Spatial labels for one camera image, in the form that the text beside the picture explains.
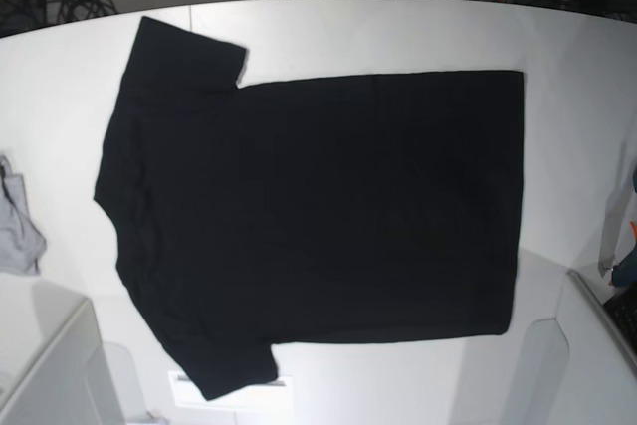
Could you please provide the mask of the black keyboard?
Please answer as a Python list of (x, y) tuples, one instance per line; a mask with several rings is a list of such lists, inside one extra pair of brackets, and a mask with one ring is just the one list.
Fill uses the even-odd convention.
[(605, 310), (621, 331), (624, 338), (636, 350), (637, 345), (637, 300), (636, 290), (627, 289), (622, 294), (608, 300)]

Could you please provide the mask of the grey cloth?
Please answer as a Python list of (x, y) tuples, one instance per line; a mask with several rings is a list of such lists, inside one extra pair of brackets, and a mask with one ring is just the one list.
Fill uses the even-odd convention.
[(18, 276), (40, 274), (45, 237), (31, 220), (24, 178), (1, 156), (1, 271)]

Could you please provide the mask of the orange handled tool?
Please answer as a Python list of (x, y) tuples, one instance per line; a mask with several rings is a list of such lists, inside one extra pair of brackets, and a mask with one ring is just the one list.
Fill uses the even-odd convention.
[(637, 224), (633, 221), (629, 222), (635, 242), (637, 242)]

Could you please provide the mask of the black T-shirt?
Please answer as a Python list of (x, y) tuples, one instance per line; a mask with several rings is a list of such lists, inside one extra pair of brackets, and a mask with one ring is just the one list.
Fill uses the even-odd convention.
[(201, 394), (275, 380), (275, 344), (504, 334), (524, 75), (239, 88), (246, 57), (143, 18), (95, 188), (121, 281)]

